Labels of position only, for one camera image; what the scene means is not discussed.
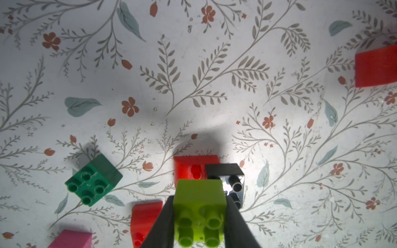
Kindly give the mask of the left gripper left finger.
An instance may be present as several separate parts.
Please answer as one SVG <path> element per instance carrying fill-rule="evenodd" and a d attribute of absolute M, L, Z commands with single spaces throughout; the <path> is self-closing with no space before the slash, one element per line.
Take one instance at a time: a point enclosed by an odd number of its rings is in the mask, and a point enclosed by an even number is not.
<path fill-rule="evenodd" d="M 140 248 L 174 247 L 174 196 L 168 197 L 152 229 Z"/>

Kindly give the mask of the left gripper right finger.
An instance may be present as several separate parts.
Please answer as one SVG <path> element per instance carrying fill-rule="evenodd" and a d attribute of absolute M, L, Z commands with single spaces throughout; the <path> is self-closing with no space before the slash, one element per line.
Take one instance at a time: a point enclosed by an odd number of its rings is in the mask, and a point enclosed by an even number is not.
<path fill-rule="evenodd" d="M 226 248 L 261 248 L 231 196 L 226 196 L 224 241 Z"/>

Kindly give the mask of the lime green lego brick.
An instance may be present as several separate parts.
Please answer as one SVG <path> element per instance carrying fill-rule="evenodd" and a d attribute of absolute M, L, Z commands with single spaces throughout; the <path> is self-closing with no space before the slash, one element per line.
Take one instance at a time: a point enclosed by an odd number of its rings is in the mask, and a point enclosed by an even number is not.
<path fill-rule="evenodd" d="M 184 248 L 195 242 L 216 248 L 223 241 L 226 197 L 219 179 L 180 179 L 174 199 L 175 239 Z"/>

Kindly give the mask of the black lego brick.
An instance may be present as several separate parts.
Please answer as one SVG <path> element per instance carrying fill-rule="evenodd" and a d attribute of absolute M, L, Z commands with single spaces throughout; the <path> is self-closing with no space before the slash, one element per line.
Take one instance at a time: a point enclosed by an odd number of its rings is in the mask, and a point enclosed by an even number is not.
<path fill-rule="evenodd" d="M 244 203 L 245 175 L 237 163 L 205 165 L 208 179 L 222 181 L 225 195 L 229 195 L 238 209 Z"/>

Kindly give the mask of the dark green lego brick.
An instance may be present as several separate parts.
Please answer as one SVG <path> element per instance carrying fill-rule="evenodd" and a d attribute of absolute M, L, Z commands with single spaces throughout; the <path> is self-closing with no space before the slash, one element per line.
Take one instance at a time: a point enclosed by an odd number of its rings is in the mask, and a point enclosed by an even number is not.
<path fill-rule="evenodd" d="M 112 191 L 123 175 L 104 156 L 99 155 L 65 182 L 69 192 L 76 194 L 82 204 L 92 207 Z"/>

